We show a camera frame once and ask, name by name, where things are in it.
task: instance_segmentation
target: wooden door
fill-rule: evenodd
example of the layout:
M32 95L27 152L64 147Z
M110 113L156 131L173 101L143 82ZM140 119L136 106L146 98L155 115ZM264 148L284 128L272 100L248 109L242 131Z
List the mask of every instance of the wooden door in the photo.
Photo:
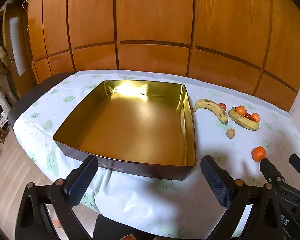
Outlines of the wooden door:
M10 75L19 98L35 86L26 53L24 35L27 26L24 26L22 10L21 6L7 3L2 23L3 45L10 58Z

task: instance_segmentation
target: floor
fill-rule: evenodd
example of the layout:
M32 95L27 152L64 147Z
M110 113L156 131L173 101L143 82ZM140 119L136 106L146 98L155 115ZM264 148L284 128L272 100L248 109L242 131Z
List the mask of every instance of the floor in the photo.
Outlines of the floor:
M32 181L37 186L41 186L52 182L28 157L10 127L7 132L8 135L4 144L0 144L0 227L7 237L13 240L19 205L26 184ZM48 209L59 238L68 239L63 229L58 228L58 220L52 205L49 205ZM98 213L82 204L74 207L73 210L84 228L92 236Z

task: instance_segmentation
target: storage box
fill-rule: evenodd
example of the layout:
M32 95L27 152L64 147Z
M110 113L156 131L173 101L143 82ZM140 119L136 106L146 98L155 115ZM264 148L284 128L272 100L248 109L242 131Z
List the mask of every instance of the storage box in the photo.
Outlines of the storage box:
M103 81L53 136L61 151L99 166L159 179L185 179L196 164L194 125L181 84Z

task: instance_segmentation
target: tablecloth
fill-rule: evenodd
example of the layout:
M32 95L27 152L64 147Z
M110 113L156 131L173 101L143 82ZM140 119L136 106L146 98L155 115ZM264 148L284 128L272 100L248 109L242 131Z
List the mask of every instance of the tablecloth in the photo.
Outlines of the tablecloth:
M289 165L292 153L300 157L300 134L287 112L253 96L198 80L123 70L77 72L51 88L16 120L14 131L20 145L52 181L66 178L81 164L63 155L52 136L98 84L117 79L184 84L192 106L200 98L222 102L227 109L243 105L248 113L260 115L260 129L244 129L231 119L224 125L212 112L198 109L193 114L197 165L186 180L146 178L100 167L81 200L84 205L112 220L159 236L206 239L225 208L218 204L200 171L201 158L211 155L234 179L262 186L266 181L259 163L251 158L252 149L260 145L286 182L300 189L300 175ZM233 139L226 137L229 128L236 130ZM234 236L242 230L249 210L247 207Z

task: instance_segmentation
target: golden tray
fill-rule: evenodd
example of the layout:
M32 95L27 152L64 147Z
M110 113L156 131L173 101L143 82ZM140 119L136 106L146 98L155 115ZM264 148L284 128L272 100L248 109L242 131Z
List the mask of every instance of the golden tray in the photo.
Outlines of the golden tray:
M71 112L53 139L61 151L99 166L159 179L185 179L196 163L194 125L186 87L141 81L103 81Z

